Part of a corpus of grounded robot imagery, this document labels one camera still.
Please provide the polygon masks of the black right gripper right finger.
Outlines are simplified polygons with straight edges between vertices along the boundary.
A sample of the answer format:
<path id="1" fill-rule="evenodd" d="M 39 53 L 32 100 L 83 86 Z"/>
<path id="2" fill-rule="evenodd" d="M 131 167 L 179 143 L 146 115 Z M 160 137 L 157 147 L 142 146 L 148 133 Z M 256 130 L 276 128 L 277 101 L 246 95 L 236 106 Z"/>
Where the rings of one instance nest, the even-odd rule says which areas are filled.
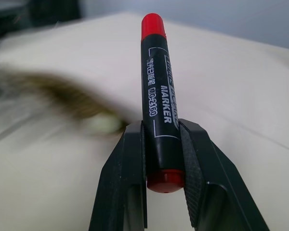
<path id="1" fill-rule="evenodd" d="M 185 187 L 195 231 L 270 231 L 240 173 L 199 124 L 180 120 Z"/>

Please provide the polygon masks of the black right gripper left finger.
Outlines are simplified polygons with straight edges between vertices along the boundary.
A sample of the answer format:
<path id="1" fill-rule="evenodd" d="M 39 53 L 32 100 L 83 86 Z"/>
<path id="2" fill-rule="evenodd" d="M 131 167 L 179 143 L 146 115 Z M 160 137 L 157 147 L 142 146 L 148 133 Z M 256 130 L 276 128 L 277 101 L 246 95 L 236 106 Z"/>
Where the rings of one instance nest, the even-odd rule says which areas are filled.
<path id="1" fill-rule="evenodd" d="M 147 200 L 144 131 L 128 125 L 104 164 L 88 231 L 145 231 Z"/>

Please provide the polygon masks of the red and black whiteboard marker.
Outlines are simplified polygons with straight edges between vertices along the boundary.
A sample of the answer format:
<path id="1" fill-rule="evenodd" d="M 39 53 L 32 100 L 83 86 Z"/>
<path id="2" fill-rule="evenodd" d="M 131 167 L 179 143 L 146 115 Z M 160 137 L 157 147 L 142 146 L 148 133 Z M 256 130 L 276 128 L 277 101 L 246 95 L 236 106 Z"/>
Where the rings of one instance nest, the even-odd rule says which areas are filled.
<path id="1" fill-rule="evenodd" d="M 172 193 L 184 187 L 184 157 L 167 37 L 156 13 L 142 19 L 141 73 L 147 187 Z"/>

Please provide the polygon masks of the blurred brown and green object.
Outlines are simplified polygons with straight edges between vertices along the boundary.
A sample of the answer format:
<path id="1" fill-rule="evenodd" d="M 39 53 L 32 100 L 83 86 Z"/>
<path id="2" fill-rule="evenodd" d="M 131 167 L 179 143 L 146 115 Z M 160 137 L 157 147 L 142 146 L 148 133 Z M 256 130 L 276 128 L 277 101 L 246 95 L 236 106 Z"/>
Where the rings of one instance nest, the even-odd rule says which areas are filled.
<path id="1" fill-rule="evenodd" d="M 6 131 L 47 116 L 62 116 L 95 136 L 121 133 L 129 123 L 99 95 L 59 75 L 0 68 L 0 119 Z"/>

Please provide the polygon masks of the dark blurred background object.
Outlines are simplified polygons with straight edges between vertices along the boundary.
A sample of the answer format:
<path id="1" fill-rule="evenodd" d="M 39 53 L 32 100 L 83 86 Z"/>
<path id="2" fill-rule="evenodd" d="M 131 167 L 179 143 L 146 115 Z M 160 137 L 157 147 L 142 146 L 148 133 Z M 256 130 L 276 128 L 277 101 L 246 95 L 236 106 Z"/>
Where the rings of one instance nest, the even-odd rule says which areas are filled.
<path id="1" fill-rule="evenodd" d="M 79 0 L 0 0 L 0 39 L 16 31 L 80 18 Z"/>

